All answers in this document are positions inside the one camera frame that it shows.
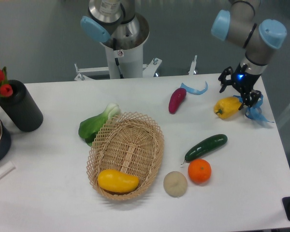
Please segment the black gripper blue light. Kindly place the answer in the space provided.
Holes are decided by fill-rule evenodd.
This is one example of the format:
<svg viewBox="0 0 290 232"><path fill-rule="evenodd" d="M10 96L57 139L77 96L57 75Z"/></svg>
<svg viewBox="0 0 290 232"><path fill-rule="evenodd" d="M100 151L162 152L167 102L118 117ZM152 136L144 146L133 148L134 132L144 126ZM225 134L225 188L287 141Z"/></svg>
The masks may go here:
<svg viewBox="0 0 290 232"><path fill-rule="evenodd" d="M245 63L239 63L234 72L232 67L229 66L223 70L218 78L221 86L219 92L224 92L227 86L232 85L240 93L242 99L238 110L242 110L244 106L252 107L261 98L261 92L254 90L254 85L260 76L260 73L251 73L248 64Z"/></svg>

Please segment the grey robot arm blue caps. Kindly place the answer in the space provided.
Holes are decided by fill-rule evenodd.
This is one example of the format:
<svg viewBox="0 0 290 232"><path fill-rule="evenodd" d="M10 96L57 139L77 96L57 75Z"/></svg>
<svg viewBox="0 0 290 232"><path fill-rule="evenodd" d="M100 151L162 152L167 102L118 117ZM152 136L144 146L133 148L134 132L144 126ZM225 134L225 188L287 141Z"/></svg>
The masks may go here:
<svg viewBox="0 0 290 232"><path fill-rule="evenodd" d="M236 89L242 105L256 106L261 92L254 88L271 57L286 36L285 26L266 19L253 23L259 0L233 0L228 11L220 11L211 28L216 38L245 49L245 57L237 68L226 68L219 76L221 90ZM147 20L135 11L132 0L92 0L88 15L80 21L88 37L99 42L106 51L109 75L112 79L145 76L143 45L149 37Z"/></svg>

